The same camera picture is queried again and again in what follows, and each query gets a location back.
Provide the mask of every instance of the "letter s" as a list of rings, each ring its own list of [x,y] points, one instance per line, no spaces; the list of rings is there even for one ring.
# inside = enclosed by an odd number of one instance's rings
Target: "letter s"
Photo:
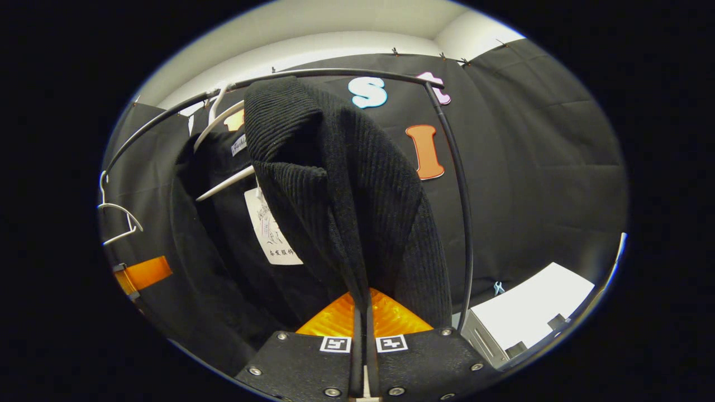
[[[376,77],[358,77],[347,85],[347,90],[356,95],[352,97],[352,103],[364,109],[366,107],[377,107],[388,100],[388,93],[383,89],[385,83]]]

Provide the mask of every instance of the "orange reflector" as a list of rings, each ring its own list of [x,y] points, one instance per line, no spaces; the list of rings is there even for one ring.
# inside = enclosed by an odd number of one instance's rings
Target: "orange reflector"
[[[405,306],[379,290],[370,289],[373,297],[375,337],[402,335],[431,330],[432,327]],[[346,293],[311,318],[296,333],[316,336],[352,336],[355,303]]]
[[[116,271],[114,277],[119,281],[119,286],[131,295],[138,290],[154,285],[172,274],[165,256],[152,258],[126,269]]]

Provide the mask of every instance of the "wire hanger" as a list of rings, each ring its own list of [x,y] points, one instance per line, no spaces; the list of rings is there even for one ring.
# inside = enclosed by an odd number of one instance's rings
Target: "wire hanger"
[[[125,236],[128,236],[128,235],[131,235],[132,233],[134,233],[134,232],[137,231],[137,228],[139,228],[139,231],[144,232],[144,228],[142,227],[142,224],[139,223],[139,221],[132,215],[131,212],[127,211],[124,207],[122,207],[122,206],[120,206],[120,205],[109,203],[109,202],[107,202],[107,201],[104,199],[104,185],[103,185],[102,183],[103,183],[103,181],[105,180],[105,179],[104,179],[105,177],[106,177],[106,181],[107,181],[107,183],[108,183],[108,182],[109,182],[109,176],[107,176],[107,171],[106,171],[106,170],[102,172],[102,175],[101,175],[101,176],[99,176],[99,189],[102,191],[102,203],[99,204],[99,205],[97,205],[97,209],[98,209],[98,210],[101,210],[101,209],[104,209],[104,208],[116,208],[116,209],[118,209],[118,210],[124,212],[125,214],[127,214],[127,223],[129,223],[129,231],[128,231],[128,232],[124,232],[124,233],[122,233],[121,235],[112,237],[111,239],[109,239],[109,240],[103,242],[102,245],[108,245],[109,243],[112,243],[112,242],[114,242],[115,240],[121,239],[122,237],[125,237]]]
[[[204,131],[199,135],[199,137],[196,139],[196,142],[194,143],[194,152],[199,149],[199,145],[204,141],[206,136],[209,134],[209,132],[214,129],[220,122],[224,121],[227,117],[229,117],[231,114],[236,112],[237,110],[241,109],[243,107],[243,101],[236,103],[235,105],[231,106],[230,108],[226,109],[223,113],[221,113],[218,117],[216,117],[216,108],[218,108],[219,103],[223,99],[223,96],[226,94],[226,88],[229,86],[229,84],[222,83],[221,86],[221,92],[219,92],[219,96],[216,99],[216,102],[211,106],[211,110],[209,110],[209,125],[206,126]]]

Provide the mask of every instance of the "binder clip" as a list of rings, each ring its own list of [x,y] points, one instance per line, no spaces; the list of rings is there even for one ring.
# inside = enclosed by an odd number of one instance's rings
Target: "binder clip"
[[[497,282],[494,284],[494,296],[498,295],[499,293],[504,293],[504,287],[502,287],[501,282]]]

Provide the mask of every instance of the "white paper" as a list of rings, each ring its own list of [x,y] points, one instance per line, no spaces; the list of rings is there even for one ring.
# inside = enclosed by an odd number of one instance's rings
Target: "white paper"
[[[593,290],[593,283],[551,263],[527,281],[506,288],[494,299],[471,310],[506,350],[519,342],[527,348],[551,333],[548,322],[558,314],[568,318]]]
[[[273,214],[270,212],[265,198],[258,197],[258,191],[257,188],[248,190],[244,193],[244,197],[251,223],[253,224],[253,230],[258,243],[261,244],[263,253],[266,254],[268,262],[273,265],[302,265],[303,261],[295,254],[293,247],[288,244],[278,224],[273,219]]]

